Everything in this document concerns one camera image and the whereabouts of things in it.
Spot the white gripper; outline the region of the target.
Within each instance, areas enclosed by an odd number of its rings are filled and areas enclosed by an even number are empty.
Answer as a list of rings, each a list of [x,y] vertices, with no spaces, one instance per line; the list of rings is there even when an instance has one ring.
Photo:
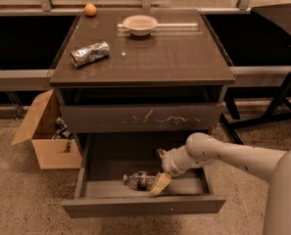
[[[159,196],[170,185],[172,177],[178,177],[188,169],[198,166],[197,160],[189,155],[185,146],[169,151],[157,149],[156,152],[162,160],[163,172],[159,172],[154,180],[150,189],[151,197]]]

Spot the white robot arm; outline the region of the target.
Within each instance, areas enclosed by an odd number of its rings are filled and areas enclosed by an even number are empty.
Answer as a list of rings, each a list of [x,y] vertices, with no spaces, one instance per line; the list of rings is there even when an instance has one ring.
[[[273,150],[218,141],[205,133],[191,134],[177,148],[158,151],[162,171],[150,193],[158,196],[186,170],[219,160],[269,183],[264,235],[291,235],[291,150]]]

